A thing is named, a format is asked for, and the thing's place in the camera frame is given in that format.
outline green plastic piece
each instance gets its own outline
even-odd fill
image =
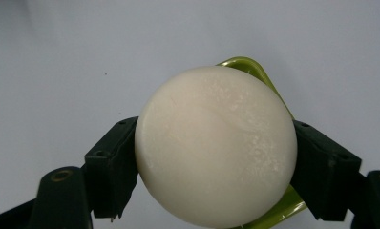
[[[233,57],[228,60],[225,60],[218,65],[237,69],[237,70],[240,70],[240,71],[243,71],[245,73],[249,73],[255,76],[256,78],[261,80],[265,85],[267,85],[278,97],[280,97],[280,99],[282,99],[282,97],[277,92],[276,88],[274,87],[273,83],[271,82],[270,78],[264,72],[264,69],[262,68],[262,66],[258,62],[254,61],[253,59],[250,59],[248,57],[238,56],[238,57]],[[291,117],[294,119],[290,110],[288,108],[287,110],[290,113]],[[234,229],[270,228],[278,224],[279,222],[285,219],[288,219],[291,216],[303,211],[304,209],[306,209],[306,204],[300,198],[300,196],[297,194],[294,188],[291,185],[289,185],[287,190],[283,194],[283,197],[267,213],[265,213],[260,218],[247,223],[246,225],[242,225]]]

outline white wall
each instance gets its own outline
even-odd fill
[[[83,157],[184,70],[244,55],[285,103],[380,169],[380,0],[0,0],[0,213]],[[276,228],[349,228],[308,212]],[[140,181],[123,219],[95,228],[195,228]]]

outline white ball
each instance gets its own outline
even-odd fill
[[[255,77],[226,67],[186,71],[140,114],[139,173],[170,213],[214,228],[246,224],[283,195],[297,140],[283,102]]]

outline black plastic bracket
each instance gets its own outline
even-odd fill
[[[294,121],[294,128],[298,156],[291,185],[315,218],[343,221],[362,160],[308,124]]]
[[[28,228],[90,229],[88,210],[80,168],[56,169],[41,179]]]
[[[348,208],[354,214],[351,228],[380,228],[380,171],[361,176],[355,188],[348,197]]]
[[[85,155],[82,170],[96,218],[121,217],[137,184],[136,126],[137,117],[119,121]]]

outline white background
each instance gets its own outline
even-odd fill
[[[0,0],[0,213],[139,115],[169,77],[233,56],[262,64],[298,120],[380,169],[380,1]],[[276,228],[349,228],[308,210]],[[121,220],[195,228],[141,181]]]

